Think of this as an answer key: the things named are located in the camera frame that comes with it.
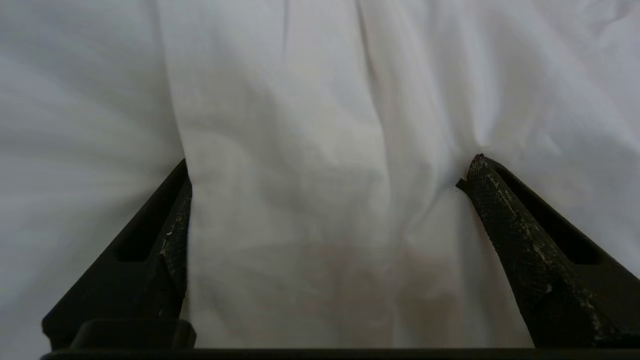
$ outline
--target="white fabric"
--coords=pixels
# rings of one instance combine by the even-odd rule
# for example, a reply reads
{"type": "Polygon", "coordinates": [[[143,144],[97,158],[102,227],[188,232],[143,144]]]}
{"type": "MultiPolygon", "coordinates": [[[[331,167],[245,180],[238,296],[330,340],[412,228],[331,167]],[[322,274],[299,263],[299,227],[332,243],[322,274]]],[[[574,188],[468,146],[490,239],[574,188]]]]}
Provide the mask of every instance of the white fabric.
{"type": "Polygon", "coordinates": [[[633,1],[0,2],[0,357],[47,351],[174,111],[197,346],[531,346],[453,185],[483,152],[640,275],[639,35],[633,1]]]}
{"type": "Polygon", "coordinates": [[[159,4],[197,346],[530,346],[478,152],[640,274],[639,3],[159,4]]]}

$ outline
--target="white cloth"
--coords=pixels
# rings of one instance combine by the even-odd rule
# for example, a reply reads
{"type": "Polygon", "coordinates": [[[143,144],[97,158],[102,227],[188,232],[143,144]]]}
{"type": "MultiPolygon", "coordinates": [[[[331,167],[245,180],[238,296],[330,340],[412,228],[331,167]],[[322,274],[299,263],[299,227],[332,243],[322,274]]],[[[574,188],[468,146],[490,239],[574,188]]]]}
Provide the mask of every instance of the white cloth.
{"type": "Polygon", "coordinates": [[[530,346],[479,152],[640,274],[639,5],[160,1],[196,345],[530,346]]]}
{"type": "Polygon", "coordinates": [[[638,6],[2,1],[0,357],[47,351],[173,112],[197,346],[531,346],[453,185],[483,152],[640,275],[638,6]]]}

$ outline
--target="white bedsheet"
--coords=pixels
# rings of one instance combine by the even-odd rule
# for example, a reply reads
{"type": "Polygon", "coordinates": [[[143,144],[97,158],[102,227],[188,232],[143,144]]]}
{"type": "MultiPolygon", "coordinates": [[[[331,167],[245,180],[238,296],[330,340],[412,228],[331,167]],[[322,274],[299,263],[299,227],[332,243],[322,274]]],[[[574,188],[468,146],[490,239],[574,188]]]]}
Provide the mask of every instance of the white bedsheet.
{"type": "Polygon", "coordinates": [[[639,5],[2,1],[0,357],[47,351],[176,121],[198,347],[531,346],[454,184],[483,152],[640,275],[639,5]]]}

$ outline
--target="crumpled fabric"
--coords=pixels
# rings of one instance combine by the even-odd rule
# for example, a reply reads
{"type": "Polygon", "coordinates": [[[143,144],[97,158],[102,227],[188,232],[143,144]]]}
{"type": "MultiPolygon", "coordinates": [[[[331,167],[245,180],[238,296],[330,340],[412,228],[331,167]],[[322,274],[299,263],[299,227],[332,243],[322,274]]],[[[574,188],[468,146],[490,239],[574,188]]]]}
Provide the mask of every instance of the crumpled fabric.
{"type": "Polygon", "coordinates": [[[530,347],[457,179],[640,274],[633,1],[0,4],[0,357],[183,156],[197,347],[530,347]]]}

